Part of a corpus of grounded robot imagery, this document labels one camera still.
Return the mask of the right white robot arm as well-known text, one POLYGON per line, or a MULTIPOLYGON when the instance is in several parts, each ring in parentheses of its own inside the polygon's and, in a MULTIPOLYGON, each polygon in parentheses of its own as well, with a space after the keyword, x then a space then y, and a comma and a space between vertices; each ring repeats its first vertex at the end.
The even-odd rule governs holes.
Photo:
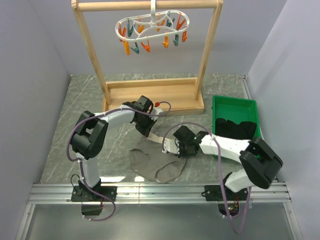
POLYGON ((183 125, 173 133, 178 157, 193 157, 199 150, 205 155, 236 161, 242 169, 229 173, 222 180, 220 194, 233 199, 243 189, 256 186, 268 189, 283 167, 282 159, 260 137, 232 139, 200 131, 194 134, 183 125))

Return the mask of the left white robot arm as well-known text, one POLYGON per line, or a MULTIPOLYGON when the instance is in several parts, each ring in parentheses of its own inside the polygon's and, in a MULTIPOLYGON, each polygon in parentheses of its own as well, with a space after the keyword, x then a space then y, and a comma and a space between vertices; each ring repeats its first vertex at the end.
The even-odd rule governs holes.
POLYGON ((141 96, 137 101, 127 101, 119 107, 101 113, 84 111, 71 132, 67 144, 67 152, 73 151, 70 161, 78 162, 80 176, 74 194, 78 200, 85 202, 114 201, 116 189, 102 186, 98 170, 100 154, 107 131, 126 123, 133 123, 135 129, 147 137, 157 121, 164 113, 160 104, 141 96))

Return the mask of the taupe underwear beige waistband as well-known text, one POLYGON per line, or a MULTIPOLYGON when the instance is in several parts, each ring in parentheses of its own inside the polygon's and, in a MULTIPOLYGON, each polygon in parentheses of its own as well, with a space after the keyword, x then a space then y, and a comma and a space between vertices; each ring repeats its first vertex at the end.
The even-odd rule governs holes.
POLYGON ((165 184, 181 175, 187 159, 162 152, 162 141, 162 137, 150 133, 142 137, 129 154, 133 171, 149 181, 165 184))

